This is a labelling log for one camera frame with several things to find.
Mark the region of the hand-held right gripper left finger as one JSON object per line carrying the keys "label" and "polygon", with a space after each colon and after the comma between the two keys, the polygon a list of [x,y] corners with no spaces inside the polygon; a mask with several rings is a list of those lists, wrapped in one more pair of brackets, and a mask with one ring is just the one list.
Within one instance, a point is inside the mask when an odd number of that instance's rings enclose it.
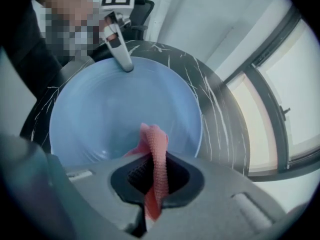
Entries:
{"label": "hand-held right gripper left finger", "polygon": [[141,240],[146,230],[143,204],[124,202],[111,184],[113,173],[137,156],[63,167],[47,156],[51,183],[68,215],[74,240]]}

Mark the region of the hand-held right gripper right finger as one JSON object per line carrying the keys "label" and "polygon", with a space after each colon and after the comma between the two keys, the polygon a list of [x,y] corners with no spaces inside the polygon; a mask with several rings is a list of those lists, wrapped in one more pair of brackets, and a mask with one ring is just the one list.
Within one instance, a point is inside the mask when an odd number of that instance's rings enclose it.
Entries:
{"label": "hand-held right gripper right finger", "polygon": [[174,155],[170,159],[198,169],[203,187],[185,206],[173,206],[175,198],[187,197],[181,190],[166,198],[147,240],[279,240],[295,223],[294,209],[285,212],[239,172],[200,159]]}

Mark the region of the big blue plate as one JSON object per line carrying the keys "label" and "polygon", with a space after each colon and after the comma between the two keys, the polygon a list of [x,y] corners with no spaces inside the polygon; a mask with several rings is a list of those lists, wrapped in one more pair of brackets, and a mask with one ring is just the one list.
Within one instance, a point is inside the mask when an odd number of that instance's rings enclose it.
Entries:
{"label": "big blue plate", "polygon": [[192,87],[167,66],[133,57],[125,72],[113,59],[82,69],[64,86],[49,123],[52,153],[65,167],[117,159],[138,145],[141,124],[168,136],[168,151],[195,158],[201,110]]}

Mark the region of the pink cloth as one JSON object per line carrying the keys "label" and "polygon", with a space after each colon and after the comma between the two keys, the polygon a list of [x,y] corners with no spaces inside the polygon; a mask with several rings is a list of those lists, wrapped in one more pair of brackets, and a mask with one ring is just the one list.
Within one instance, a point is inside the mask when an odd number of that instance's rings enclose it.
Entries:
{"label": "pink cloth", "polygon": [[155,222],[161,215],[161,205],[169,195],[166,153],[168,136],[157,125],[140,125],[138,145],[125,156],[151,154],[153,162],[153,184],[144,196],[145,218]]}

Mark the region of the black mesh office chair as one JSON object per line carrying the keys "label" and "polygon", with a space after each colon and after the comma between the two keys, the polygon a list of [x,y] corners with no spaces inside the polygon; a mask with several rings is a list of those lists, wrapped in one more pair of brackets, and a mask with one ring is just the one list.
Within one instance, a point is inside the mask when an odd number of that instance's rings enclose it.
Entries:
{"label": "black mesh office chair", "polygon": [[155,3],[152,0],[134,0],[134,8],[130,15],[131,33],[134,40],[143,40],[148,27],[145,25],[147,18],[154,9]]}

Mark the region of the person's black clothing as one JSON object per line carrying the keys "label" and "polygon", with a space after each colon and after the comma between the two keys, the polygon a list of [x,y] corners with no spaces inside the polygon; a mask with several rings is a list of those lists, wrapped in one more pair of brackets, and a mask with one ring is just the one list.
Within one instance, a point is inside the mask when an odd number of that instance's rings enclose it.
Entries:
{"label": "person's black clothing", "polygon": [[36,98],[62,68],[41,35],[32,0],[0,0],[0,47]]}

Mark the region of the black framed window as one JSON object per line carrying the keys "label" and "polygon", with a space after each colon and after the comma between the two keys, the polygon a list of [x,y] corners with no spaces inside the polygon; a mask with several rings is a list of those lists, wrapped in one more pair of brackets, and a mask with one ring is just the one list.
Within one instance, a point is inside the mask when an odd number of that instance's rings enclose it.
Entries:
{"label": "black framed window", "polygon": [[275,140],[275,168],[255,182],[300,177],[320,169],[320,42],[291,6],[258,49],[225,79],[245,75],[265,107]]}

